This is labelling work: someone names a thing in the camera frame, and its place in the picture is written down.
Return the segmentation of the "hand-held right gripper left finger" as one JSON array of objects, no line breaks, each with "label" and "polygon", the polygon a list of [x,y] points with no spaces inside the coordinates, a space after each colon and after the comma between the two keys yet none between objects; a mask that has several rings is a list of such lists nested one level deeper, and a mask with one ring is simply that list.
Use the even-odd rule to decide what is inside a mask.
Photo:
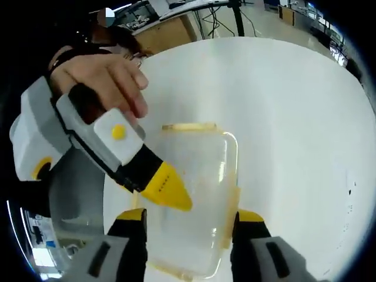
[{"label": "hand-held right gripper left finger", "polygon": [[124,211],[108,233],[73,257],[66,281],[143,281],[147,263],[147,211]]}]

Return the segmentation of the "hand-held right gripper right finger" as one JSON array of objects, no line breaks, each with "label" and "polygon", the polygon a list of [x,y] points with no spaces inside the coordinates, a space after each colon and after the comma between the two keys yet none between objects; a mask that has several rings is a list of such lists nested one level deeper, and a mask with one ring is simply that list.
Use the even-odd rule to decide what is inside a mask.
[{"label": "hand-held right gripper right finger", "polygon": [[233,281],[316,281],[305,258],[252,211],[236,214],[230,262]]}]

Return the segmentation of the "person's left hand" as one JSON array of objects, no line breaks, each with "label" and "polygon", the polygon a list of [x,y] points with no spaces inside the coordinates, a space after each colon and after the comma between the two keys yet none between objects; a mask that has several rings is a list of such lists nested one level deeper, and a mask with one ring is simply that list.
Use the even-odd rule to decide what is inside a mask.
[{"label": "person's left hand", "polygon": [[141,91],[149,82],[134,62],[119,54],[74,57],[52,72],[50,82],[57,95],[82,83],[96,92],[105,110],[118,108],[132,119],[148,112]]}]

